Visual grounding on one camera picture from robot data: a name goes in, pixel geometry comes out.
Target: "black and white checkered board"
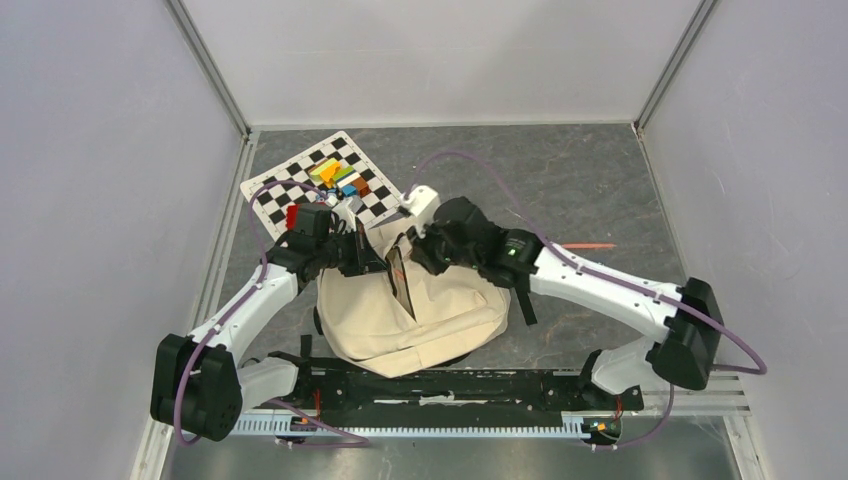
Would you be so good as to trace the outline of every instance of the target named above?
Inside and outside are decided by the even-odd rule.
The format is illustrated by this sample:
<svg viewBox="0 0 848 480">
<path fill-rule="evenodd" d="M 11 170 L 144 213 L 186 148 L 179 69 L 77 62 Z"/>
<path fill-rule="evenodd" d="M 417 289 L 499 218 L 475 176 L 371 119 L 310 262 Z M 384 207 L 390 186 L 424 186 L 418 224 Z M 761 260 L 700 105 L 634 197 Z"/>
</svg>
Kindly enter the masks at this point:
<svg viewBox="0 0 848 480">
<path fill-rule="evenodd" d="M 353 167 L 368 182 L 371 193 L 362 198 L 364 205 L 356 214 L 366 228 L 375 226 L 397 211 L 401 193 L 345 132 L 338 132 L 262 175 L 242 182 L 241 193 L 250 200 L 262 185 L 275 180 L 295 180 L 327 190 L 324 184 L 313 182 L 307 172 L 328 157 L 338 160 L 342 167 Z M 271 237 L 276 239 L 286 231 L 286 206 L 313 202 L 316 197 L 300 187 L 277 185 L 259 195 L 253 211 Z"/>
</svg>

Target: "gray floor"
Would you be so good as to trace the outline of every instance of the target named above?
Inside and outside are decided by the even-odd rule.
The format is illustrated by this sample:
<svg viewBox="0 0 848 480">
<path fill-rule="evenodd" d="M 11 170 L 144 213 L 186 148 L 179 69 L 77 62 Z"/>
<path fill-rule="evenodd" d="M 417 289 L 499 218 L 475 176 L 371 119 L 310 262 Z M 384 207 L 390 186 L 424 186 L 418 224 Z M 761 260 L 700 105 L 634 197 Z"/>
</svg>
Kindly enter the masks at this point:
<svg viewBox="0 0 848 480">
<path fill-rule="evenodd" d="M 625 438 L 655 419 L 627 419 Z M 675 418 L 650 442 L 592 454 L 553 439 L 374 439 L 356 450 L 290 451 L 270 438 L 173 447 L 163 479 L 691 479 L 740 478 L 721 418 Z"/>
<path fill-rule="evenodd" d="M 251 176 L 274 167 L 335 131 L 263 132 Z M 458 149 L 493 163 L 528 214 L 562 243 L 610 242 L 610 250 L 584 256 L 646 278 L 681 282 L 682 268 L 653 189 L 648 167 L 628 125 L 535 125 L 347 130 L 395 185 L 404 190 L 413 166 L 429 155 Z M 505 196 L 477 167 L 461 159 L 434 165 L 422 181 L 443 199 L 464 195 L 494 222 L 522 227 Z M 257 265 L 255 241 L 243 207 L 221 305 L 241 288 Z M 248 348 L 262 358 L 282 350 L 297 353 L 299 336 L 314 334 L 310 286 L 281 310 Z M 613 348 L 638 337 L 623 324 L 580 306 L 533 297 L 539 324 L 527 327 L 513 302 L 507 331 L 474 351 L 456 368 L 579 367 L 598 348 Z M 322 337 L 314 355 L 332 355 Z"/>
</svg>

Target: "metal frame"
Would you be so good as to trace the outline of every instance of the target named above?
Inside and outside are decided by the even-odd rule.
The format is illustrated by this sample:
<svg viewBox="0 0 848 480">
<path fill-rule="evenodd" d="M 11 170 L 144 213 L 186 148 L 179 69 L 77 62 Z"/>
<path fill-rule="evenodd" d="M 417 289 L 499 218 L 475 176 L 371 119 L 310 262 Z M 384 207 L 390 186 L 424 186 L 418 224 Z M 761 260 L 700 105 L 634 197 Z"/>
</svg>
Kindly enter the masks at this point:
<svg viewBox="0 0 848 480">
<path fill-rule="evenodd" d="M 677 75 L 680 65 L 686 59 L 686 56 L 689 55 L 692 45 L 694 45 L 695 41 L 698 39 L 701 30 L 707 23 L 707 20 L 709 20 L 713 9 L 719 2 L 720 0 L 701 0 L 698 8 L 695 9 L 695 14 L 692 15 L 692 18 L 689 20 L 689 25 L 687 25 L 686 30 L 683 31 L 683 36 L 680 37 L 680 40 L 677 42 L 677 46 L 674 48 L 671 57 L 668 59 L 668 63 L 663 69 L 659 80 L 657 80 L 657 84 L 654 85 L 654 89 L 648 96 L 645 106 L 642 107 L 639 117 L 637 117 L 636 121 L 633 123 L 633 126 L 637 131 L 644 129 L 645 125 L 647 125 L 651 120 L 651 116 L 653 116 L 656 111 L 657 105 L 659 105 L 660 100 L 662 100 L 662 97 L 665 95 L 669 84 L 671 84 L 671 81 L 674 79 L 675 75 Z"/>
<path fill-rule="evenodd" d="M 243 136 L 250 135 L 250 124 L 247 123 L 244 115 L 242 115 L 235 98 L 233 98 L 232 92 L 227 88 L 227 83 L 224 81 L 221 71 L 218 70 L 218 66 L 215 65 L 215 61 L 212 59 L 209 49 L 206 48 L 206 44 L 203 42 L 203 38 L 200 36 L 200 32 L 191 19 L 191 15 L 188 13 L 185 4 L 183 4 L 182 0 L 165 0 L 165 5 L 174 17 L 174 21 L 177 23 L 180 31 L 183 32 L 186 43 L 188 43 L 194 57 L 200 63 L 200 68 L 212 85 L 212 89 L 215 90 L 215 93 L 224 105 L 224 109 L 233 122 L 233 126 Z"/>
<path fill-rule="evenodd" d="M 206 275 L 203 278 L 203 289 L 192 307 L 190 317 L 192 327 L 203 323 L 208 317 L 214 315 L 218 309 L 221 286 L 227 272 L 227 262 L 230 258 L 236 225 L 238 225 L 239 213 L 241 212 L 241 202 L 238 201 L 241 198 L 239 184 L 250 176 L 250 167 L 253 165 L 253 156 L 256 154 L 256 143 L 259 140 L 259 135 L 259 132 L 250 134 L 242 144 L 226 202 L 221 209 L 218 234 L 209 250 Z M 150 415 L 147 415 L 141 443 L 130 473 L 131 480 L 158 480 L 162 476 L 162 469 L 165 466 L 165 458 L 168 455 L 173 433 L 174 427 L 156 422 Z"/>
</svg>

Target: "white wall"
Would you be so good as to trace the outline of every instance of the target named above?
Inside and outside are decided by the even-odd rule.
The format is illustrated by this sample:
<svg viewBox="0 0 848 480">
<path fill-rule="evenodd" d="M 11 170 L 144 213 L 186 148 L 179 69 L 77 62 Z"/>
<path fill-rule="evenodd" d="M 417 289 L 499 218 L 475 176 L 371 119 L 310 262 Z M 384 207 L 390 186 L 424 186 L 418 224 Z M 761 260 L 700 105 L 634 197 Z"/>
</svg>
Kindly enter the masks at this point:
<svg viewBox="0 0 848 480">
<path fill-rule="evenodd" d="M 0 478 L 126 478 L 239 138 L 164 2 L 3 2 L 0 58 Z"/>
<path fill-rule="evenodd" d="M 629 121 L 697 0 L 185 0 L 254 125 Z"/>
<path fill-rule="evenodd" d="M 775 478 L 848 468 L 845 18 L 842 0 L 722 2 L 647 128 L 687 273 L 771 367 L 744 382 Z"/>
</svg>

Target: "red object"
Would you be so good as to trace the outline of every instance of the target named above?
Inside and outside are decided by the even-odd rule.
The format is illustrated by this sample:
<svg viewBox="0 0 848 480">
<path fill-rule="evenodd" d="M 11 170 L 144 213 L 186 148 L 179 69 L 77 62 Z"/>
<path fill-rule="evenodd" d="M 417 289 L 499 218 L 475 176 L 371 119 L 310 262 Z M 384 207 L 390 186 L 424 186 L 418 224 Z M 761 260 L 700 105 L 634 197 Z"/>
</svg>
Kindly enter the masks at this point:
<svg viewBox="0 0 848 480">
<path fill-rule="evenodd" d="M 297 220 L 297 209 L 300 205 L 294 204 L 286 207 L 286 230 L 294 228 L 294 221 Z"/>
</svg>

